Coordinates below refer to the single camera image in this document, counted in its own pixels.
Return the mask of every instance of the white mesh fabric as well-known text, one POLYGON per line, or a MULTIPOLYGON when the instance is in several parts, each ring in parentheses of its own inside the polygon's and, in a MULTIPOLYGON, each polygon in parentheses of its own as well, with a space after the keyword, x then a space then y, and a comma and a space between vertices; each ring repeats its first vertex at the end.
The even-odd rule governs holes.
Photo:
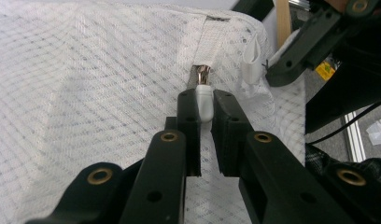
MULTIPOLYGON (((176 114, 206 16, 230 18, 211 84, 236 95, 256 130, 287 139, 275 122, 287 114, 277 113, 264 80, 251 86, 241 79, 241 54, 252 36, 266 58, 272 54, 262 25, 250 17, 174 6, 0 1, 0 223, 48 215, 93 163, 126 168, 145 156, 165 117, 176 114)), ((289 98, 302 101, 302 91, 289 98)), ((302 118, 300 108, 295 116, 302 118)), ((286 125, 280 128, 302 130, 304 123, 286 125)), ((302 134, 293 137, 302 141, 302 134)), ((303 160, 299 142, 284 143, 303 160)), ((203 177, 187 180, 185 221, 249 223, 237 179, 219 173, 207 126, 201 150, 203 177)))

